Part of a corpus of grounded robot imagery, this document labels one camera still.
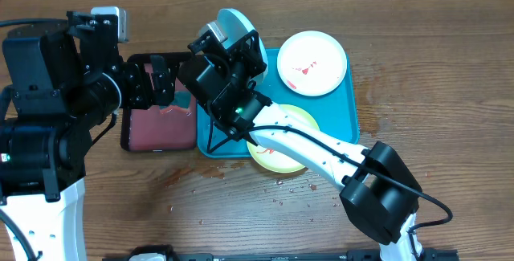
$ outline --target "white plate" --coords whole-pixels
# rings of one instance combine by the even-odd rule
[[[347,69],[343,47],[330,35],[304,31],[280,48],[277,68],[282,81],[304,96],[322,96],[336,89]]]

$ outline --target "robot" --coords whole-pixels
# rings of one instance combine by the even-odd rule
[[[417,229],[449,222],[452,213],[422,192],[394,149],[381,142],[368,149],[337,140],[305,126],[254,90],[267,72],[267,57],[259,34],[237,10],[221,10],[216,21],[206,24],[182,64],[165,55],[146,55],[151,74],[143,63],[124,62],[119,55],[118,44],[129,40],[128,16],[119,7],[97,7],[90,14],[68,11],[67,20],[0,22],[0,27],[19,24],[29,25],[10,31],[2,45],[13,84],[3,89],[0,103],[0,218],[16,260],[87,259],[84,156],[116,123],[117,109],[170,104],[175,79],[226,134],[213,149],[230,140],[262,145],[295,159],[340,191],[349,220],[380,243],[380,250],[349,251],[336,258],[459,259],[456,251],[423,248],[418,242]],[[11,101],[18,117],[5,120]],[[89,130],[109,116],[110,125],[92,140]],[[369,174],[376,179],[366,186]],[[440,206],[447,217],[415,224],[419,198]],[[123,260],[180,259],[172,247],[153,246],[139,247]]]

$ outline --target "wooden table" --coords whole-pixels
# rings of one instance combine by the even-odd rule
[[[514,0],[0,0],[0,18],[110,5],[132,15],[125,58],[184,51],[228,6],[249,17],[268,47],[299,31],[331,34],[352,61],[360,143],[392,145],[424,191],[455,213],[450,224],[420,230],[422,244],[458,249],[464,260],[512,259]],[[2,61],[0,84],[9,82]],[[310,171],[284,176],[197,149],[127,153],[119,140],[117,125],[86,158],[90,260],[148,243],[215,254],[377,247],[348,221],[338,192]],[[418,216],[443,212],[421,202]],[[0,256],[13,259],[6,234]]]

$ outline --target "plastic tray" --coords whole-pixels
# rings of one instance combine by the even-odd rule
[[[276,68],[279,48],[267,49],[268,73],[263,83],[255,89],[262,92],[277,104],[292,104],[310,113],[320,126],[320,130],[328,135],[356,144],[359,141],[359,124],[357,107],[353,95],[352,73],[348,56],[348,69],[343,82],[332,92],[324,96],[302,96],[289,89],[280,79]],[[247,143],[229,141],[213,153],[207,153],[209,139],[209,116],[198,106],[197,143],[200,151],[212,158],[250,157]],[[226,138],[225,134],[214,128],[212,144],[215,146]]]

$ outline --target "blue mat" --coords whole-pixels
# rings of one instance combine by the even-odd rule
[[[359,141],[357,107],[353,95],[352,73],[348,56],[348,69],[339,87],[324,96],[312,97],[302,96],[282,82],[276,68],[278,48],[267,49],[266,52],[269,62],[268,73],[263,83],[255,88],[257,91],[270,97],[277,104],[292,104],[304,109],[314,117],[320,130],[332,137],[352,144]],[[209,116],[198,106],[197,144],[203,154],[212,158],[250,157],[245,140],[229,141],[213,153],[207,153],[209,126]],[[215,146],[225,138],[225,134],[214,127],[211,146]]]

